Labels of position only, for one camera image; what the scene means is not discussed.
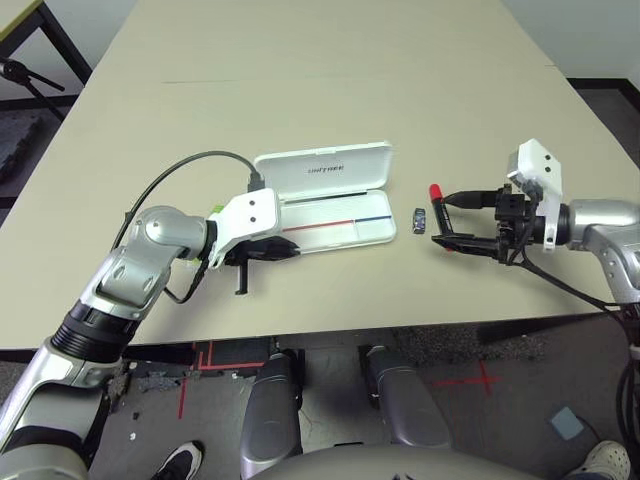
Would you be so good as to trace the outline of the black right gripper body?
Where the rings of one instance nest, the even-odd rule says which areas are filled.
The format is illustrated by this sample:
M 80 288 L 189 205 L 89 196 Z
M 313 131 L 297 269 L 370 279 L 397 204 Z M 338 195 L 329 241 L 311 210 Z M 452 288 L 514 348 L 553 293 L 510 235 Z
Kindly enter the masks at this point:
M 514 194 L 510 188 L 502 188 L 496 197 L 495 220 L 497 221 L 497 260 L 512 265 L 527 245 L 541 243 L 545 221 L 537 215 L 540 195 L 532 197 Z

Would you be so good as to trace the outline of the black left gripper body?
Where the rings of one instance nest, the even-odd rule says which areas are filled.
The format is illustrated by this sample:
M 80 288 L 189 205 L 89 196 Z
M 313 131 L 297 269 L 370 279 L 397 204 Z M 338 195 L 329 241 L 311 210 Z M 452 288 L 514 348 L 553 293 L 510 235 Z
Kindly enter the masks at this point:
M 224 264 L 238 268 L 238 287 L 236 295 L 248 293 L 249 261 L 264 260 L 268 250 L 268 239 L 246 240 L 234 246 L 224 258 Z

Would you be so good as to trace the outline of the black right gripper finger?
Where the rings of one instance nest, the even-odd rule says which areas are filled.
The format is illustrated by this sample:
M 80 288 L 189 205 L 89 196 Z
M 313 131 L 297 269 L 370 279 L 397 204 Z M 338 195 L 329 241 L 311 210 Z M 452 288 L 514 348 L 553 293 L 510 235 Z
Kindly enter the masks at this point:
M 476 256 L 497 256 L 499 254 L 499 243 L 495 238 L 449 233 L 433 235 L 431 240 L 448 251 L 462 254 Z
M 495 208 L 498 195 L 498 190 L 459 191 L 447 195 L 443 198 L 443 201 L 445 204 L 452 205 L 457 208 L 478 210 L 483 208 Z

